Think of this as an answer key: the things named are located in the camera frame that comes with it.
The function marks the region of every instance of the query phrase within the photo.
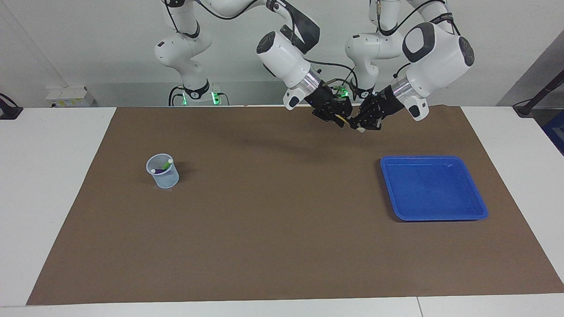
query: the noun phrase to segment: clear plastic cup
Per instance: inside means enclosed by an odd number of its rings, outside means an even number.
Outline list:
[[[172,156],[168,154],[162,153],[151,157],[147,161],[146,168],[147,172],[153,176],[157,186],[164,190],[172,188],[180,179],[176,166],[174,166],[174,160]]]

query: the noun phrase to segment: blue tray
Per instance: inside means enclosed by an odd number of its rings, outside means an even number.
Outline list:
[[[456,156],[386,156],[381,165],[391,204],[401,220],[488,217],[466,165]]]

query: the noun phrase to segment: marker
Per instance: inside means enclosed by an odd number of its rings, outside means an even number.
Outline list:
[[[164,172],[166,172],[166,170],[161,170],[161,169],[152,169],[151,170],[151,173],[153,173],[153,174],[162,174]]]
[[[169,158],[169,161],[167,163],[165,163],[165,165],[162,166],[162,169],[164,170],[168,170],[169,167],[173,164],[173,159]]]

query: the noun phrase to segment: table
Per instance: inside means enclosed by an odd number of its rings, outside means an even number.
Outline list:
[[[2,122],[0,316],[560,316],[564,294],[351,300],[25,305],[115,108],[26,109]],[[463,108],[497,171],[564,275],[564,157],[511,108]]]

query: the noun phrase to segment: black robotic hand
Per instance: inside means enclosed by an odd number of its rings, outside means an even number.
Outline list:
[[[391,86],[376,95],[369,95],[360,105],[358,115],[349,120],[352,129],[363,127],[367,130],[382,129],[382,120],[404,108],[394,96]]]
[[[335,98],[331,88],[324,86],[323,82],[305,100],[313,107],[313,115],[321,120],[333,121],[340,127],[350,124],[349,118],[353,112],[353,105],[349,97]]]

